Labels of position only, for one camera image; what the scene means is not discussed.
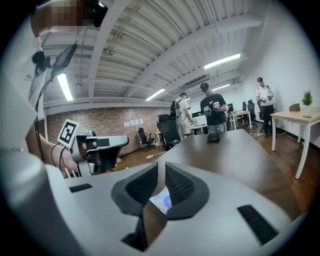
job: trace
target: potted plant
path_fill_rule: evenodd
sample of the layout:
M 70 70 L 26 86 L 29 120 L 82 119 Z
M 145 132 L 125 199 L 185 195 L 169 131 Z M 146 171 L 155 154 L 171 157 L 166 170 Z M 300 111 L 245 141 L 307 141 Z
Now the potted plant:
M 312 101 L 311 91 L 309 91 L 309 90 L 305 91 L 304 92 L 304 97 L 302 99 L 302 104 L 306 106 L 306 109 L 307 109 L 308 112 L 311 111 L 310 105 L 311 105 L 312 102 L 313 101 Z

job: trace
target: green plant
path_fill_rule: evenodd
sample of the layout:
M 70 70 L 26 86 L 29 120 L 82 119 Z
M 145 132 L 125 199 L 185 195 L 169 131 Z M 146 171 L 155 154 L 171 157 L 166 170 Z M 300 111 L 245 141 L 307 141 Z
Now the green plant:
M 305 106 L 310 106 L 312 101 L 311 91 L 305 91 L 303 95 L 303 99 L 301 100 L 302 104 Z

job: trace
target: man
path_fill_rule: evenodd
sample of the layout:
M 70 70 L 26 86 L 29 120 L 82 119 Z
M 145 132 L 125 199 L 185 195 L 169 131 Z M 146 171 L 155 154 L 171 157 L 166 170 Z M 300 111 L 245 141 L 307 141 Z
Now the man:
M 272 119 L 270 118 L 270 114 L 273 114 L 274 105 L 272 98 L 274 97 L 274 93 L 270 89 L 268 85 L 265 85 L 264 80 L 261 77 L 257 79 L 259 87 L 256 89 L 256 100 L 261 102 L 262 107 L 262 115 L 263 115 L 263 122 L 264 122 L 264 137 L 268 137 L 268 127 L 269 127 L 269 120 L 271 122 L 271 129 L 272 129 Z
M 212 93 L 209 84 L 203 82 L 200 86 L 205 98 L 200 102 L 201 113 L 206 116 L 208 133 L 224 133 L 227 131 L 227 124 L 224 112 L 227 111 L 226 102 L 221 94 Z
M 176 122 L 177 122 L 177 131 L 182 141 L 185 138 L 185 134 L 190 133 L 190 123 L 192 123 L 192 118 L 189 114 L 189 105 L 186 101 L 187 94 L 182 92 L 179 95 L 179 98 L 175 100 L 175 104 L 179 105 L 179 110 L 176 112 Z
M 38 113 L 35 105 L 40 91 L 45 84 L 46 70 L 35 73 L 36 64 L 33 56 L 42 51 L 40 36 L 46 32 L 76 30 L 78 26 L 86 26 L 89 22 L 89 6 L 87 0 L 52 0 L 38 7 L 15 33 L 0 60 L 0 84 L 10 87 L 20 100 L 31 109 L 33 117 L 38 115 L 39 120 L 44 118 L 43 97 L 40 98 Z M 17 131 L 26 134 L 22 128 Z M 0 147 L 9 148 L 10 145 L 0 141 Z M 58 165 L 59 154 L 63 147 L 46 141 L 40 135 L 42 156 L 45 164 Z M 14 149 L 28 150 L 37 157 L 41 156 L 37 143 L 35 127 L 28 131 L 25 141 L 14 144 Z M 86 145 L 80 148 L 85 156 Z M 61 157 L 61 167 L 77 170 L 77 164 L 68 150 L 64 150 Z

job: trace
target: ceiling light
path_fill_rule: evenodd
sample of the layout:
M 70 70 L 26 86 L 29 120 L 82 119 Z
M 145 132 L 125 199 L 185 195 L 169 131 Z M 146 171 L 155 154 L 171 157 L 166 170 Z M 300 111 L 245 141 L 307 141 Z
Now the ceiling light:
M 150 101 L 152 98 L 156 97 L 158 94 L 160 94 L 164 91 L 165 91 L 165 89 L 158 90 L 155 94 L 153 94 L 149 98 L 147 98 L 146 101 Z
M 218 87 L 218 88 L 213 89 L 212 91 L 219 90 L 219 89 L 224 88 L 224 87 L 227 87 L 227 86 L 229 86 L 229 85 L 230 85 L 230 84 L 227 84 L 227 85 L 224 85 L 224 86 L 220 86 L 220 87 Z
M 72 98 L 72 95 L 71 95 L 71 92 L 70 92 L 70 89 L 68 86 L 66 74 L 60 74 L 56 78 L 58 78 L 59 84 L 61 86 L 61 89 L 63 91 L 63 94 L 64 94 L 66 100 L 68 102 L 73 101 L 74 99 Z
M 212 63 L 208 64 L 208 65 L 205 65 L 204 69 L 206 70 L 206 69 L 209 69 L 209 68 L 211 68 L 213 66 L 216 66 L 216 65 L 228 62 L 228 61 L 232 61 L 232 60 L 235 60 L 235 59 L 239 59 L 239 58 L 240 58 L 240 53 L 236 54 L 236 55 L 233 55 L 233 56 L 230 56 L 230 57 L 226 57 L 226 58 L 217 60 L 215 62 L 212 62 Z

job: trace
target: black t-shirt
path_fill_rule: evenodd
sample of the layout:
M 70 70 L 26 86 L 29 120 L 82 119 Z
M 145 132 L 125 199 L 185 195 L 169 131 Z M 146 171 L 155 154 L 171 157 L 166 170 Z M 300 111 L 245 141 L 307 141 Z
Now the black t-shirt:
M 206 116 L 206 123 L 208 126 L 222 124 L 224 119 L 223 112 L 216 112 L 214 110 L 214 103 L 219 102 L 220 106 L 225 105 L 226 102 L 221 94 L 215 93 L 209 97 L 205 97 L 200 102 L 201 113 Z

